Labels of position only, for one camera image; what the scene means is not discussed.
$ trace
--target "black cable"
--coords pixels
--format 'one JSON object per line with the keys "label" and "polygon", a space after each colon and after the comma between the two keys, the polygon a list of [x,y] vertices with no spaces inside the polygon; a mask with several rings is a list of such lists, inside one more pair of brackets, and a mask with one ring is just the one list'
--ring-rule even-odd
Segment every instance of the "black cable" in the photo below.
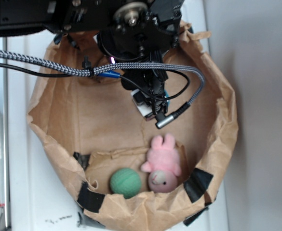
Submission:
{"label": "black cable", "polygon": [[30,75],[34,75],[34,76],[39,76],[39,77],[49,77],[49,78],[63,78],[63,77],[70,77],[69,75],[66,74],[45,74],[45,73],[39,73],[39,72],[35,72],[35,71],[31,71],[28,69],[24,69],[21,68],[19,66],[14,66],[14,65],[10,65],[10,64],[1,64],[0,63],[0,67],[3,68],[8,68],[8,69],[12,69],[12,70],[16,70],[16,71],[21,71]]}
{"label": "black cable", "polygon": [[127,82],[133,84],[133,85],[134,85],[136,88],[138,88],[141,92],[143,92],[144,94],[146,94],[148,97],[150,97],[150,98],[152,98],[152,99],[159,100],[159,101],[168,101],[168,100],[174,99],[174,98],[178,97],[180,94],[182,94],[182,93],[188,88],[188,86],[189,86],[189,84],[190,84],[190,79],[189,79],[189,77],[188,77],[187,75],[185,75],[185,74],[182,73],[182,72],[175,71],[175,70],[166,70],[166,71],[170,71],[170,72],[174,72],[174,73],[176,73],[176,74],[179,74],[179,75],[183,76],[183,77],[187,80],[187,84],[184,86],[184,88],[183,88],[179,93],[177,93],[177,94],[175,94],[175,95],[172,95],[172,96],[170,96],[170,97],[166,97],[166,98],[160,98],[160,97],[157,97],[157,96],[155,96],[155,95],[153,95],[153,94],[150,94],[150,93],[146,92],[145,90],[142,89],[142,87],[141,87],[140,85],[138,85],[138,84],[135,83],[134,81],[132,81],[132,80],[126,78],[125,76],[122,76],[122,75],[121,75],[121,78],[124,79],[124,80],[126,80]]}
{"label": "black cable", "polygon": [[[71,76],[66,75],[66,74],[45,74],[45,73],[39,73],[39,72],[31,71],[31,70],[28,70],[28,69],[25,69],[25,68],[21,68],[19,66],[10,65],[10,64],[1,64],[0,63],[0,67],[16,70],[16,71],[20,71],[20,72],[24,72],[24,73],[27,73],[27,74],[30,74],[30,75],[34,75],[34,76],[38,76],[38,77],[50,77],[50,78],[71,77]],[[157,97],[157,96],[155,96],[153,94],[150,94],[150,93],[146,92],[145,90],[143,90],[138,84],[136,84],[132,80],[130,80],[130,79],[124,77],[124,76],[120,76],[120,77],[122,79],[128,81],[129,83],[133,84],[136,88],[138,88],[141,92],[146,94],[148,97],[153,98],[155,100],[159,100],[159,101],[167,101],[167,100],[174,99],[174,98],[178,97],[180,94],[182,94],[188,88],[188,86],[190,84],[190,79],[189,79],[189,77],[187,75],[185,75],[182,72],[175,71],[175,70],[166,70],[166,71],[170,71],[170,72],[174,72],[176,74],[179,74],[179,75],[183,76],[187,80],[187,84],[183,87],[183,89],[179,93],[177,93],[177,94],[175,94],[173,96],[170,96],[170,97],[166,97],[166,98],[160,98],[160,97]]]}

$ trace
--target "brown paper bag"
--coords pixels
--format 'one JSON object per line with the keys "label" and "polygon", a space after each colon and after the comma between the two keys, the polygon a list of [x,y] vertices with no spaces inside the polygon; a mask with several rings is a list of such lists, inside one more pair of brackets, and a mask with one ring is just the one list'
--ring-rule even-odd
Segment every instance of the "brown paper bag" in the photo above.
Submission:
{"label": "brown paper bag", "polygon": [[[41,139],[47,156],[71,196],[88,217],[108,229],[162,231],[186,220],[212,203],[226,172],[237,138],[235,94],[199,39],[209,32],[191,34],[182,24],[180,46],[170,50],[165,63],[198,67],[206,85],[193,105],[161,130],[145,121],[130,92],[117,79],[100,77],[39,78],[27,120]],[[81,69],[85,55],[93,66],[107,64],[93,40],[94,32],[71,34],[80,50],[67,38],[51,44],[45,59]],[[177,93],[184,80],[168,73],[166,89]],[[187,101],[199,85],[188,74],[191,86],[171,100],[169,111]],[[170,193],[148,191],[147,174],[139,170],[150,141],[172,133],[177,140],[183,174]],[[90,154],[84,170],[74,153]],[[131,198],[111,194],[108,183],[114,171],[131,167],[141,176],[141,192]]]}

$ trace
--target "green ball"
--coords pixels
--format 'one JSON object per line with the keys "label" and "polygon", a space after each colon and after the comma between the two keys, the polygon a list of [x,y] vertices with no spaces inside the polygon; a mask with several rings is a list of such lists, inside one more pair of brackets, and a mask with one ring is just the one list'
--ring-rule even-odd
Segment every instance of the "green ball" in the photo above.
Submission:
{"label": "green ball", "polygon": [[123,194],[125,199],[137,195],[141,185],[140,176],[131,168],[122,168],[116,171],[110,181],[111,190],[114,193]]}

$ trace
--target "pink plush toy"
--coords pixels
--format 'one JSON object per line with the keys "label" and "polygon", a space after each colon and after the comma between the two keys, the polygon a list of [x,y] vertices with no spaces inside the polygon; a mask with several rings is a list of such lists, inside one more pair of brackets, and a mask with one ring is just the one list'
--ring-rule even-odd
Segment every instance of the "pink plush toy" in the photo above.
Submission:
{"label": "pink plush toy", "polygon": [[147,152],[147,161],[142,164],[143,172],[150,172],[148,184],[155,193],[169,193],[177,187],[181,175],[179,154],[175,149],[175,138],[170,133],[155,136]]}

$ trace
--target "braided cable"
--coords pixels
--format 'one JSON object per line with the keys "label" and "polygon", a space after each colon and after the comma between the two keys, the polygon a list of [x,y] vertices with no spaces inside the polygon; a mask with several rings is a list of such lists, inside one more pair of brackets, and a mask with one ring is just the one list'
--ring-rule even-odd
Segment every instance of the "braided cable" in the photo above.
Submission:
{"label": "braided cable", "polygon": [[111,70],[127,70],[127,69],[159,69],[159,70],[176,70],[176,71],[188,71],[194,73],[199,80],[201,81],[199,88],[192,95],[190,100],[187,102],[189,105],[195,100],[195,98],[199,95],[200,91],[204,87],[205,78],[202,72],[192,66],[184,66],[184,65],[174,65],[174,64],[162,64],[162,63],[116,63],[116,64],[108,64],[104,66],[94,67],[91,70],[80,70],[76,68],[72,68],[69,66],[65,66],[53,61],[44,60],[41,58],[28,56],[24,54],[18,54],[10,51],[1,51],[0,50],[0,58],[9,59],[14,61],[20,61],[24,63],[34,64],[43,66],[66,75],[70,76],[79,76],[79,77],[89,77],[93,75],[99,75],[103,72],[111,71]]}

